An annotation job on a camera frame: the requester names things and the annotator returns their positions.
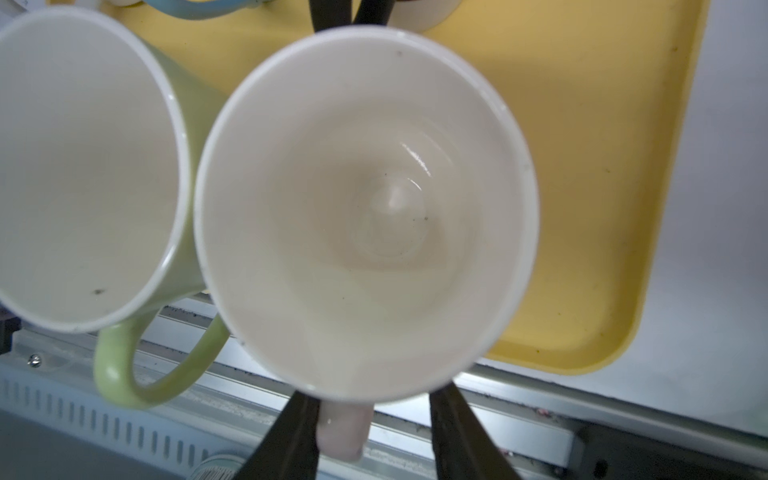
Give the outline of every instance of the mug handle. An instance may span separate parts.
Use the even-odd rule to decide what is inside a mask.
[[[216,315],[187,358],[163,378],[141,386],[134,377],[134,354],[141,335],[157,312],[123,320],[99,331],[94,354],[94,381],[109,402],[129,409],[148,409],[167,402],[205,373],[230,332]]]
[[[317,448],[326,456],[356,462],[368,440],[373,420],[373,404],[323,400],[315,432]]]
[[[145,0],[150,7],[171,17],[184,20],[204,20],[240,10],[243,7],[257,7],[269,0],[210,0],[190,2],[189,0]]]

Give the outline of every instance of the green mug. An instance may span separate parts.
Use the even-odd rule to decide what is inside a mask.
[[[154,384],[137,384],[133,357],[160,308],[205,288],[192,199],[225,96],[72,7],[0,31],[0,65],[0,302],[46,329],[99,330],[94,379],[111,402],[175,397],[229,338],[218,316]]]

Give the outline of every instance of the yellow tray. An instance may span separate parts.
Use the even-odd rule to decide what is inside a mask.
[[[607,365],[641,316],[706,0],[464,0],[426,36],[498,89],[533,154],[541,242],[492,359],[564,374]],[[312,34],[306,0],[189,22],[108,12],[221,91]]]

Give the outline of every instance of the green mug handle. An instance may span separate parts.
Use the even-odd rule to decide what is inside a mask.
[[[205,373],[230,338],[216,315],[187,358],[163,378],[141,386],[134,377],[134,354],[141,335],[157,312],[123,320],[99,331],[94,354],[94,381],[109,402],[129,409],[148,409],[167,402]]]

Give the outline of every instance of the pink mug handle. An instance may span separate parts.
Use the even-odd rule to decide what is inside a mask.
[[[362,447],[368,440],[371,420],[371,404],[323,400],[317,419],[317,448],[320,453],[344,462],[360,460]]]

